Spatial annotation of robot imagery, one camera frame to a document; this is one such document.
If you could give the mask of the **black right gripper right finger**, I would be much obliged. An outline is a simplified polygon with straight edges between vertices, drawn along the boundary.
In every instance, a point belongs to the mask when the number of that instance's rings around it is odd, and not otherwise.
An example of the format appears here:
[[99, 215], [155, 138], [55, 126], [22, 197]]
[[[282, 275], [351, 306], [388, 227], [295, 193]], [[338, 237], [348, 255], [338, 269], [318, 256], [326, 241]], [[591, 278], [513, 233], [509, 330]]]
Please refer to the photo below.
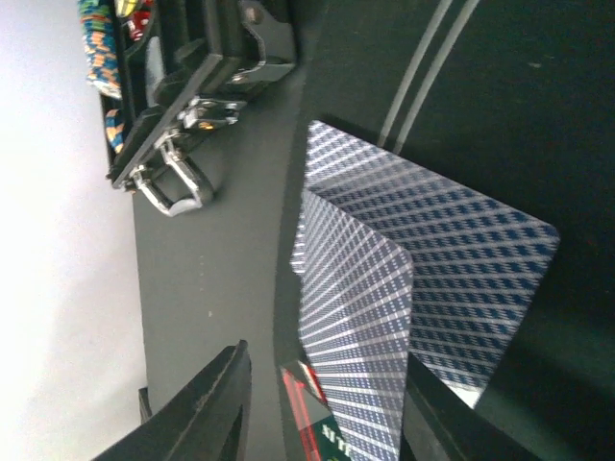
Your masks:
[[401, 460], [535, 460], [408, 356]]

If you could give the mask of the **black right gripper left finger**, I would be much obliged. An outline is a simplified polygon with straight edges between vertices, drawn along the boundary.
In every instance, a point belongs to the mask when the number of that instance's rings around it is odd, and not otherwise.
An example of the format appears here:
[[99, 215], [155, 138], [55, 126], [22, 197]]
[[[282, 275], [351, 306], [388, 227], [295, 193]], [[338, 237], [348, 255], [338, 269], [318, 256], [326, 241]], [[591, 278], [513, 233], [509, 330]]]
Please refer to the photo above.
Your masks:
[[252, 395], [245, 340], [224, 348], [145, 423], [98, 460], [243, 460]]

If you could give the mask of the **card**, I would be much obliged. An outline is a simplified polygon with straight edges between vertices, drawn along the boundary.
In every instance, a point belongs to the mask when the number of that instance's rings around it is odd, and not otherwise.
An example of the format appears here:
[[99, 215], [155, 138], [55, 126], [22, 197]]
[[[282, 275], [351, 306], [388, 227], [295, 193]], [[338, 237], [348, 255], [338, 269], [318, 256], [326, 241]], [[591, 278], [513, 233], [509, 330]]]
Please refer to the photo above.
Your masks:
[[557, 230], [317, 120], [306, 184], [410, 253], [411, 351], [475, 406], [554, 258]]
[[291, 266], [298, 335], [354, 460], [401, 454], [413, 262], [408, 251], [310, 191]]

